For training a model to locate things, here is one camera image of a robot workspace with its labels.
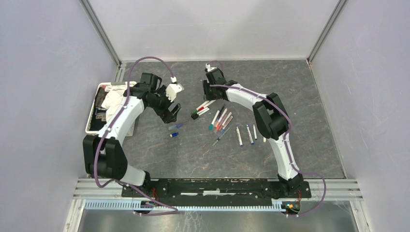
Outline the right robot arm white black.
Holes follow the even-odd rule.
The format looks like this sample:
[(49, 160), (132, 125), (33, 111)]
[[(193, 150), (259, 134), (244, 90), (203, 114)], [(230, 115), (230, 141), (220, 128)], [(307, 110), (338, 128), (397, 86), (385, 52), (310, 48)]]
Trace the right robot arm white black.
[(227, 81), (221, 69), (205, 69), (203, 81), (206, 100), (226, 100), (250, 109), (255, 117), (259, 133), (270, 143), (278, 165), (279, 191), (292, 197), (304, 179), (295, 163), (289, 140), (291, 120), (276, 93), (257, 93), (236, 81)]

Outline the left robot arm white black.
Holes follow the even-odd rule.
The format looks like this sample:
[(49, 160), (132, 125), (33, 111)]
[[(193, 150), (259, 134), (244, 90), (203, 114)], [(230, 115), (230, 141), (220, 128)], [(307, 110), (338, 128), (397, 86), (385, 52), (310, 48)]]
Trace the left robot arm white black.
[(152, 108), (165, 123), (176, 122), (181, 105), (174, 104), (176, 96), (183, 91), (174, 75), (167, 86), (158, 84), (162, 79), (152, 73), (142, 73), (139, 82), (124, 82), (125, 91), (119, 107), (107, 123), (95, 134), (83, 139), (83, 153), (86, 173), (93, 177), (104, 177), (133, 185), (140, 197), (152, 191), (148, 172), (128, 164), (123, 151), (124, 139), (136, 119), (146, 108)]

